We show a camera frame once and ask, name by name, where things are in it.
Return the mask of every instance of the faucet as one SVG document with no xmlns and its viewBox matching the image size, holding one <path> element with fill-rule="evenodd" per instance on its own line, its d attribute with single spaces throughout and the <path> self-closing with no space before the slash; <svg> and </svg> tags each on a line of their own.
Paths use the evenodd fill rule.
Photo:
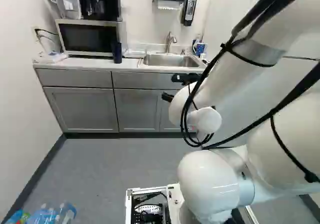
<svg viewBox="0 0 320 224">
<path fill-rule="evenodd" d="M 172 43 L 177 43 L 177 39 L 175 36 L 173 36 L 173 34 L 171 32 L 169 32 L 168 36 L 166 37 L 165 40 L 165 44 L 166 44 L 166 48 L 165 48 L 165 52 L 166 53 L 170 53 L 171 52 L 171 44 Z"/>
</svg>

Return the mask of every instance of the countertop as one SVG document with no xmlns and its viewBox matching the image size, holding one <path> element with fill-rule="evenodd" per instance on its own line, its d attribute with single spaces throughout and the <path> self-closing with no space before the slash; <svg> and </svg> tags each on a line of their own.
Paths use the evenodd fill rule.
<svg viewBox="0 0 320 224">
<path fill-rule="evenodd" d="M 66 58 L 61 61 L 50 63 L 42 61 L 34 63 L 35 69 L 63 69 L 63 70 L 94 70 L 115 72 L 148 72 L 148 73 L 202 73 L 205 68 L 146 66 L 139 64 L 141 59 L 125 59 L 121 64 L 115 64 L 113 60 L 88 59 L 88 58 Z"/>
</svg>

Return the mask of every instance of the soap dispenser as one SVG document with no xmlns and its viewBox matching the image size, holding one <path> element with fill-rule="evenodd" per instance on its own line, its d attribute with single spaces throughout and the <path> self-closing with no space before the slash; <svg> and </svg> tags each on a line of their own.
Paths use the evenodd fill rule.
<svg viewBox="0 0 320 224">
<path fill-rule="evenodd" d="M 183 10 L 181 13 L 181 23 L 184 26 L 191 26 L 195 16 L 195 7 L 197 0 L 184 0 Z"/>
</svg>

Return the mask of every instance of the drawer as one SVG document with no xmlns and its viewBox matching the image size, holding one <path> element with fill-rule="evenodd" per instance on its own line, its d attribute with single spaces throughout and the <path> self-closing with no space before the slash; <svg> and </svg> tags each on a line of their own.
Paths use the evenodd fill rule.
<svg viewBox="0 0 320 224">
<path fill-rule="evenodd" d="M 112 88 L 111 72 L 36 69 L 42 86 Z"/>
<path fill-rule="evenodd" d="M 113 85 L 117 89 L 180 90 L 181 83 L 173 83 L 173 74 L 112 72 Z"/>
</svg>

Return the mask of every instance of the microwave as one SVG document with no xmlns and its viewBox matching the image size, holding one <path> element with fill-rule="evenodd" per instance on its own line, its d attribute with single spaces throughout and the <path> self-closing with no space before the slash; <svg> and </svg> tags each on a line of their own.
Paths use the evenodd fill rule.
<svg viewBox="0 0 320 224">
<path fill-rule="evenodd" d="M 78 56 L 113 56 L 112 46 L 121 43 L 127 50 L 125 22 L 95 20 L 56 20 L 64 53 Z"/>
</svg>

